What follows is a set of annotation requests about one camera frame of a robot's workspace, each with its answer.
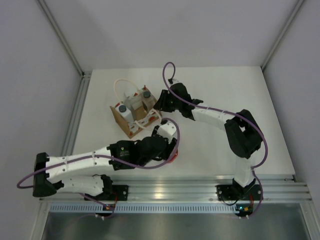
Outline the red shampoo bottle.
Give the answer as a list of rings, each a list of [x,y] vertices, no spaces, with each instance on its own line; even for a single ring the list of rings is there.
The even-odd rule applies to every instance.
[[[172,162],[177,158],[178,154],[179,154],[179,151],[176,150],[176,152],[174,153],[174,155],[173,155],[172,157],[169,157],[169,158],[168,158],[167,163],[168,163],[168,164],[172,163]]]

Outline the burlap watermelon canvas bag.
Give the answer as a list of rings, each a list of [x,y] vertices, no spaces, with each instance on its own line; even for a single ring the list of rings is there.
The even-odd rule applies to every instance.
[[[150,90],[147,88],[146,85],[144,85],[142,88],[138,88],[136,83],[134,81],[129,80],[129,79],[120,78],[120,79],[115,80],[113,83],[113,91],[114,91],[115,96],[117,97],[118,102],[116,105],[111,106],[110,110],[111,110],[112,115],[114,117],[114,120],[118,124],[118,126],[127,135],[127,137],[132,139],[134,136],[136,136],[138,133],[140,133],[143,130],[150,131],[151,128],[149,126],[152,123],[156,122],[157,120],[161,121],[162,114],[159,110],[155,110],[154,108],[150,112],[147,112],[142,105],[137,110],[131,111],[133,118],[134,118],[134,122],[126,122],[126,120],[123,119],[121,117],[121,115],[116,111],[116,107],[120,104],[123,104],[123,94],[124,93],[122,95],[119,95],[118,91],[117,91],[117,84],[119,82],[127,82],[127,83],[130,83],[131,85],[133,85],[133,87],[135,88],[134,93],[139,94],[140,97],[141,97],[141,94],[143,91],[150,91]]]

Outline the clear plastic tube pack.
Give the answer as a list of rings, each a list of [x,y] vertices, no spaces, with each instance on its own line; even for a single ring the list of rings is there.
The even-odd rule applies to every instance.
[[[132,95],[123,94],[123,104],[128,107],[131,111],[135,111],[140,108],[142,104],[141,96],[138,93]]]

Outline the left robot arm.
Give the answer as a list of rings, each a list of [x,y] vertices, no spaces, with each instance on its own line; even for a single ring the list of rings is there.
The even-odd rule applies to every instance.
[[[151,161],[167,161],[178,142],[171,122],[157,125],[141,140],[120,140],[101,149],[70,156],[37,154],[32,195],[44,198],[57,193],[81,193],[107,200],[113,194],[111,171],[145,169]]]

